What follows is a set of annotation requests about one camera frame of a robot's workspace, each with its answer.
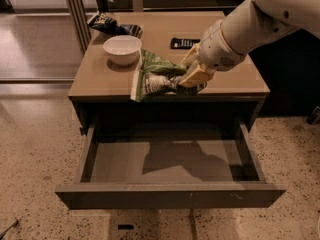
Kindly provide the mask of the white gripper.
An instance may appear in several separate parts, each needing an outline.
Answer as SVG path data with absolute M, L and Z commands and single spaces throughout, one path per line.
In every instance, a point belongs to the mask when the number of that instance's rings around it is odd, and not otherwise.
M 191 88 L 208 82 L 216 71 L 229 71 L 244 61 L 245 56 L 235 52 L 227 43 L 221 29 L 221 20 L 216 21 L 203 34 L 180 62 L 189 68 L 179 80 L 179 85 Z

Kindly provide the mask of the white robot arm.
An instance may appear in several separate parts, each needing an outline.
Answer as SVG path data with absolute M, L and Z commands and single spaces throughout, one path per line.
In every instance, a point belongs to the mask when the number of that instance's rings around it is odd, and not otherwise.
M 179 80 L 190 88 L 228 71 L 254 49 L 303 29 L 320 38 L 320 0 L 245 0 L 224 19 L 210 26 L 183 63 Z

